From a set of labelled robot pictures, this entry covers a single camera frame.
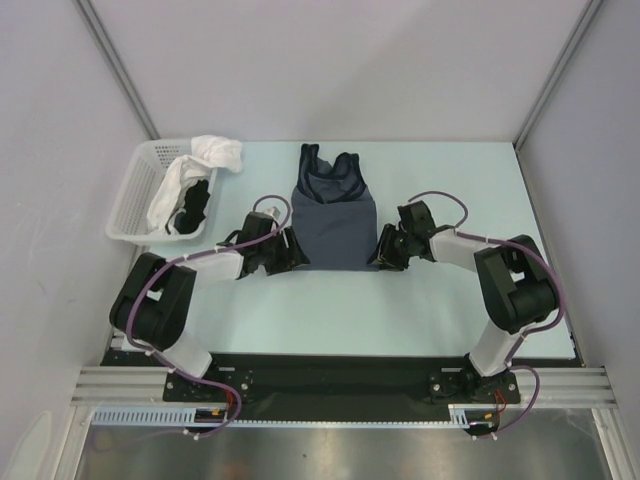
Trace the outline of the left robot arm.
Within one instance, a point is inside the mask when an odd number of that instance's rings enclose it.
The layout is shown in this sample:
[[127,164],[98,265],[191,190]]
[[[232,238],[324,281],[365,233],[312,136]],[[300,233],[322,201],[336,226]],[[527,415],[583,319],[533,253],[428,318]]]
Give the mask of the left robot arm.
[[187,389],[207,400],[219,392],[221,376],[210,368],[212,355],[186,331],[196,281],[235,281],[259,268],[274,275],[309,264],[291,227],[281,227],[271,214],[250,212],[241,229],[211,250],[173,261],[141,255],[111,307],[109,322],[136,347],[186,373]]

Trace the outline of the blue tank top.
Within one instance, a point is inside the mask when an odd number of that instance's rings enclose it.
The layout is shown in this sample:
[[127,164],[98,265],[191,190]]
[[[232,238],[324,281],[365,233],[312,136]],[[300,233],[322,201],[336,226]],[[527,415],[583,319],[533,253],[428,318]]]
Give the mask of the blue tank top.
[[320,146],[301,146],[291,195],[292,227],[311,271],[372,271],[377,246],[376,202],[356,153],[333,163],[319,157]]

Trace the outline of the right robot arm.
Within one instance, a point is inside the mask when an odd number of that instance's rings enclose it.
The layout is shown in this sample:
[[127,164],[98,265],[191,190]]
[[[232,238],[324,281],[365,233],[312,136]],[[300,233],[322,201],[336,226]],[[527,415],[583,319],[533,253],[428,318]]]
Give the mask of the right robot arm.
[[404,271],[414,257],[444,263],[477,275],[488,323],[468,354],[473,369],[461,376],[463,393],[484,401],[497,389],[524,340],[553,326],[541,326],[552,312],[564,315],[564,299],[554,271],[535,241],[520,235],[499,240],[438,226],[423,201],[398,208],[398,224],[386,224],[368,262],[381,270]]

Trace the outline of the black tank top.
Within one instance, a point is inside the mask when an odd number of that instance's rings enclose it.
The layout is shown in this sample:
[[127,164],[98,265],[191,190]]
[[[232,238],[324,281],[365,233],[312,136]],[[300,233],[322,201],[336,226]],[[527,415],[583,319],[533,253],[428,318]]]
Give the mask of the black tank top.
[[204,213],[210,194],[209,182],[199,180],[186,190],[183,204],[171,214],[165,225],[165,232],[169,235],[194,233],[206,218]]

